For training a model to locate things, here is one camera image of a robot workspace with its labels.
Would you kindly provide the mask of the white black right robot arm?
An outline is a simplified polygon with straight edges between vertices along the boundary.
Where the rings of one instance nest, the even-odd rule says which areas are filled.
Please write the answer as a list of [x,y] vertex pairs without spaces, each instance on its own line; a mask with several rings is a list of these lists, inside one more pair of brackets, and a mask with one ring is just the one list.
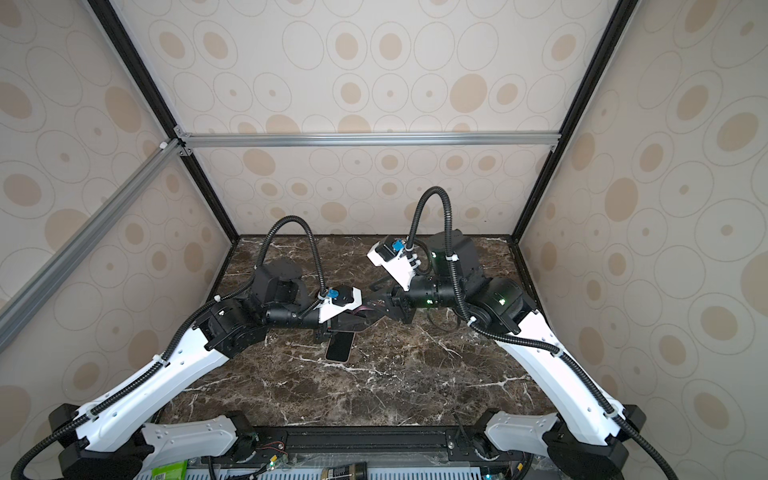
[[493,461],[520,452],[550,459],[571,479],[621,478],[624,443],[642,428],[644,413],[594,383],[515,281],[485,275],[471,238],[454,230],[451,240],[451,250],[441,234],[414,243],[425,252],[428,272],[419,270],[418,254],[405,240],[393,236],[367,257],[395,283],[378,300],[387,316],[406,323],[418,309],[453,310],[512,356],[555,406],[555,413],[538,416],[489,411],[470,440],[476,455]]

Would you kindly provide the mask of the phone with black screen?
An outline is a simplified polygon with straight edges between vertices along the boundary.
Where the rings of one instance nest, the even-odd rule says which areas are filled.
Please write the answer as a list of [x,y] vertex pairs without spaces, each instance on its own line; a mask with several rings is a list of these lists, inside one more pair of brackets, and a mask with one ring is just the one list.
[[342,312],[328,321],[328,330],[330,332],[352,332],[358,333],[365,331],[379,320],[379,317],[360,315],[349,312]]

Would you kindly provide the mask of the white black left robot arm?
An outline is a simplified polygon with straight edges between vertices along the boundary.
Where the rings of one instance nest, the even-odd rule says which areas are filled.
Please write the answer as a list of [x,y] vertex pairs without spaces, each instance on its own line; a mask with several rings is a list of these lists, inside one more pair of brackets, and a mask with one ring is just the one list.
[[84,423],[65,434],[59,464],[66,479],[133,479],[194,456],[248,454],[251,427],[237,414],[176,426],[149,423],[169,400],[272,328],[352,335],[381,318],[360,289],[341,285],[305,296],[302,269],[280,258],[212,301],[174,334],[167,349],[98,400],[77,409]]

